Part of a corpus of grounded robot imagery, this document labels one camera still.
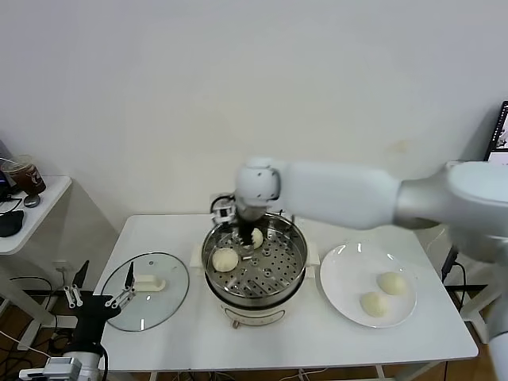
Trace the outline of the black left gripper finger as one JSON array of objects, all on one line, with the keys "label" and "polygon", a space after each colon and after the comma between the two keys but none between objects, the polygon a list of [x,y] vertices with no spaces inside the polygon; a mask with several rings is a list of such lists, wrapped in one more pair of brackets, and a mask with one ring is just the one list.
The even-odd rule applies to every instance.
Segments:
[{"label": "black left gripper finger", "polygon": [[136,295],[134,283],[133,261],[126,262],[114,270],[104,284],[104,291],[111,291],[114,286],[119,286],[121,288],[119,293],[113,295],[107,302],[105,302],[105,307],[111,309],[124,309]]},{"label": "black left gripper finger", "polygon": [[83,305],[81,290],[87,276],[88,267],[89,261],[86,260],[82,267],[75,273],[75,277],[72,282],[69,285],[65,284],[63,287],[63,292],[67,299],[67,306],[69,309],[74,309]]}]

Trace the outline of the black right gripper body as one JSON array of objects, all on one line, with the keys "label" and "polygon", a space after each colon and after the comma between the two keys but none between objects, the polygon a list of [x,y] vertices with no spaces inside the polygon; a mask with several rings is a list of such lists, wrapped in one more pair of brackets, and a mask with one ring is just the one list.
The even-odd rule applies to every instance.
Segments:
[{"label": "black right gripper body", "polygon": [[261,219],[263,215],[263,207],[237,205],[238,234],[242,242],[252,242],[255,222]]}]

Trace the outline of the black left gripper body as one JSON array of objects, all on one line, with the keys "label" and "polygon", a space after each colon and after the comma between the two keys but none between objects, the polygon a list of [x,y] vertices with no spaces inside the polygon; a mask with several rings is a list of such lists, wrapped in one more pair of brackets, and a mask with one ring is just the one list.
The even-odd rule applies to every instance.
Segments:
[{"label": "black left gripper body", "polygon": [[74,330],[75,344],[99,344],[106,323],[118,316],[119,306],[110,303],[110,295],[84,295],[83,304],[76,307],[77,325]]}]

